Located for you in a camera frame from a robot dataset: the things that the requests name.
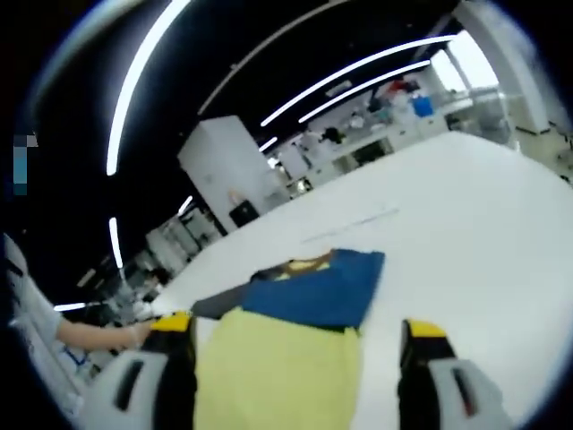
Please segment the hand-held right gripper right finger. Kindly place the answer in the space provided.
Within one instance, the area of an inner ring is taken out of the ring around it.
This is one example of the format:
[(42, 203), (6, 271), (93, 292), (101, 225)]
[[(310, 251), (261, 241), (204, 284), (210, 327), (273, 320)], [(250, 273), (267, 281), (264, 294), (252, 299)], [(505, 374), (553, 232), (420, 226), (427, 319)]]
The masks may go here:
[(398, 414), (401, 429), (511, 429), (498, 386), (457, 356), (432, 322), (402, 321)]

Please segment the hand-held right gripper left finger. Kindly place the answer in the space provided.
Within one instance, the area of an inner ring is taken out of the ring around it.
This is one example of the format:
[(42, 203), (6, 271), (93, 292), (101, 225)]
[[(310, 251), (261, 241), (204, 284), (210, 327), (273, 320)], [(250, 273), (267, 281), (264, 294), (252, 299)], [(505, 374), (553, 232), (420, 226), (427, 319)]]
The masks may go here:
[(192, 429), (195, 321), (177, 312), (158, 318), (141, 348), (126, 350), (84, 397), (84, 429)]

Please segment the person's left hand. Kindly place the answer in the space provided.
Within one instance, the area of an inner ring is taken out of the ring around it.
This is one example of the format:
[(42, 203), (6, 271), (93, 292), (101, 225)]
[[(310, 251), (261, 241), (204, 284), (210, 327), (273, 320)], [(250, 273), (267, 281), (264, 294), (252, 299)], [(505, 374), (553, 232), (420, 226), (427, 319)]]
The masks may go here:
[(133, 346), (140, 348), (152, 331), (153, 321), (137, 322), (129, 327)]

